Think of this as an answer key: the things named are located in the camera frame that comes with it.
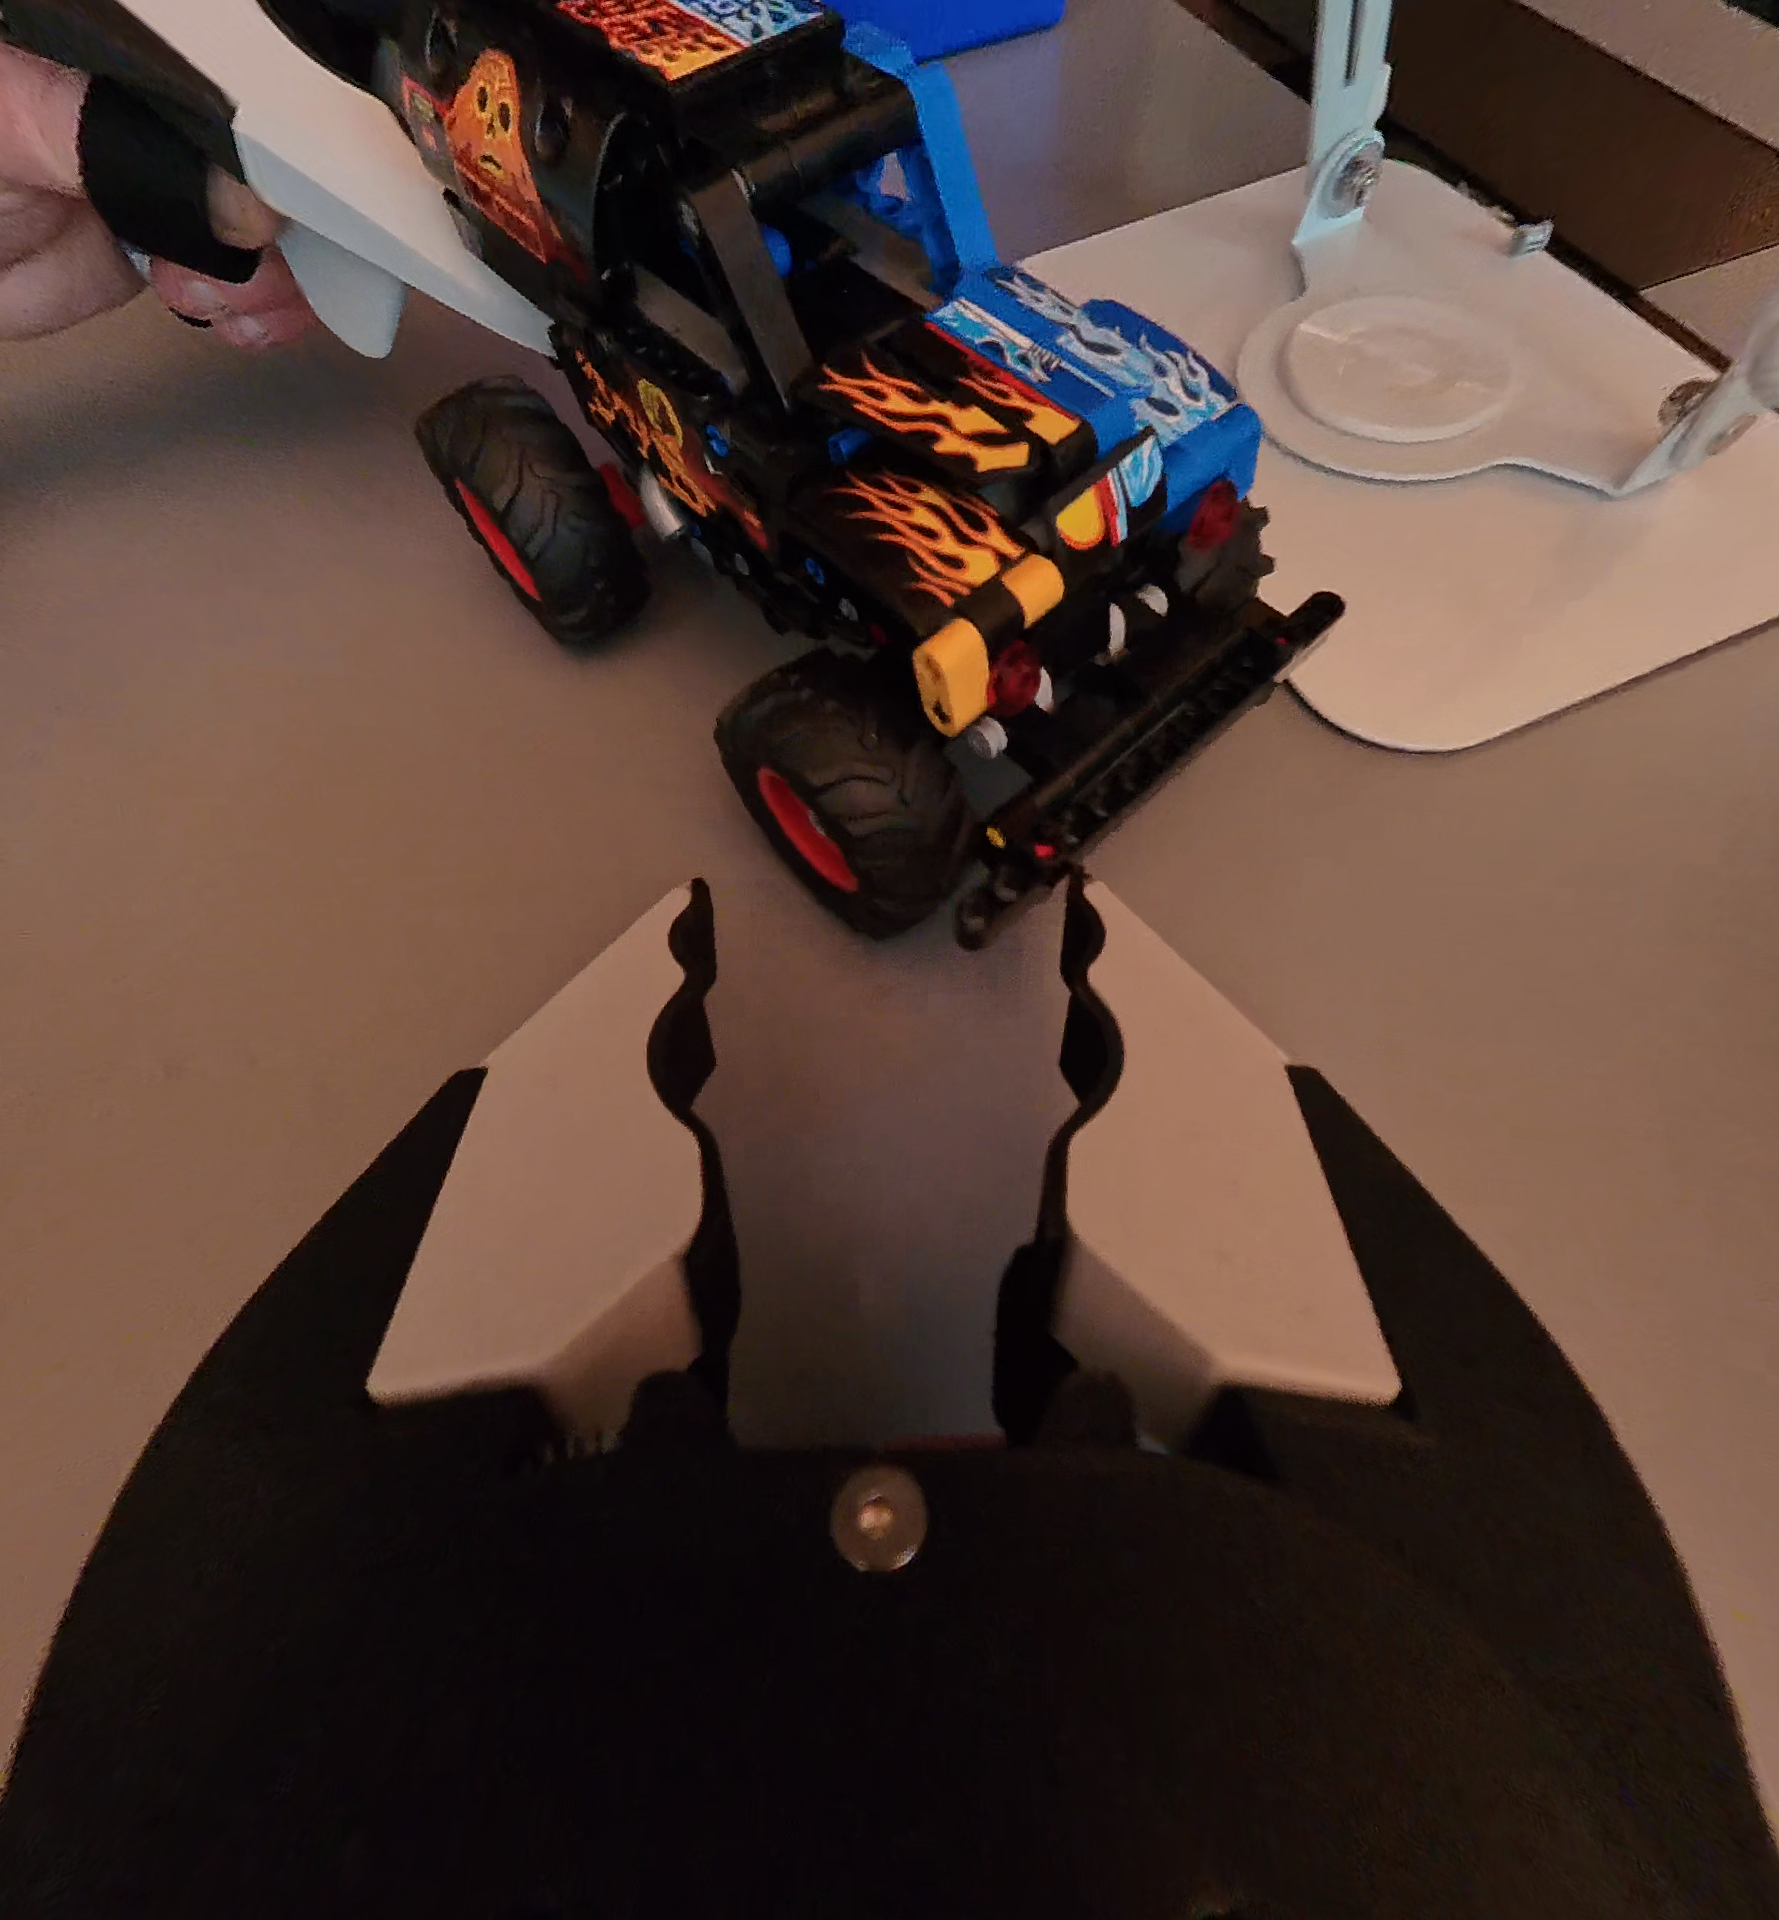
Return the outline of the person's left hand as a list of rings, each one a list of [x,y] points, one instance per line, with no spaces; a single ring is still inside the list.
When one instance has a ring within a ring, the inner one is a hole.
[[[204,177],[204,222],[219,246],[252,253],[242,284],[192,273],[108,230],[82,182],[86,75],[0,44],[0,343],[56,335],[132,302],[143,290],[187,324],[235,349],[302,337],[313,313],[283,260],[281,218],[226,171]]]

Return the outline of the white book stand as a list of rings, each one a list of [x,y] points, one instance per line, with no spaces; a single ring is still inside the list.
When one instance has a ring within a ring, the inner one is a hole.
[[[1714,374],[1512,224],[1380,157],[1389,5],[1320,5],[1307,159],[1039,253],[1235,376],[1288,671],[1359,740],[1459,752],[1779,621],[1779,292]]]

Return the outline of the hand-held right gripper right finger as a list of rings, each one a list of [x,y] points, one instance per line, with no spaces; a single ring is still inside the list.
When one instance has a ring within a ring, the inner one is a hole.
[[[1394,1409],[1401,1379],[1283,1050],[1085,877],[1059,981],[1072,1108],[997,1289],[1004,1439],[1032,1443],[1075,1375],[1116,1379],[1165,1453],[1235,1387]]]

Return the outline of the grey desk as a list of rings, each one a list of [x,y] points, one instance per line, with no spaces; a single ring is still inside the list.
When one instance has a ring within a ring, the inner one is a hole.
[[[786,652],[685,554],[566,658],[412,436],[529,364],[239,353],[154,302],[0,349],[0,1785],[83,1556],[254,1289],[436,1092],[714,898],[736,1422],[962,1433],[1065,1110],[1059,914],[831,925],[710,723]],[[1521,1291],[1661,1508],[1779,1831],[1779,627],[1490,749],[1274,698],[1098,874]]]

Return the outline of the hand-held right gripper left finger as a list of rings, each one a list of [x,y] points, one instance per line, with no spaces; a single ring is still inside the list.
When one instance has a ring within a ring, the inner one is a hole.
[[[406,1409],[522,1389],[580,1449],[645,1379],[726,1396],[740,1262],[694,1105],[712,1072],[705,881],[671,889],[485,1057],[367,1382]]]

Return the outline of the flame-printed toy monster truck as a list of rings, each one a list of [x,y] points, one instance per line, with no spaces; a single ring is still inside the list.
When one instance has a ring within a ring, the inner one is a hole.
[[[1267,605],[1261,421],[1189,343],[1000,258],[945,72],[822,5],[401,5],[373,85],[533,302],[415,422],[566,648],[682,542],[811,648],[716,717],[781,861],[872,940],[985,947],[1334,630]]]

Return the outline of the blue storage bin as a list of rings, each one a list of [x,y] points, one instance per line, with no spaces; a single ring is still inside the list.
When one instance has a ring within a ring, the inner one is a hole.
[[[850,25],[875,26],[918,59],[1016,41],[1062,23],[1065,3],[827,3]]]

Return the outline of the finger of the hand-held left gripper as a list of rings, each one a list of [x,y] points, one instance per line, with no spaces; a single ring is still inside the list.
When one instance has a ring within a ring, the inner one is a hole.
[[[326,328],[384,356],[407,294],[543,353],[550,323],[468,253],[445,184],[373,81],[400,5],[129,3],[228,106],[230,159],[283,218],[279,250]]]

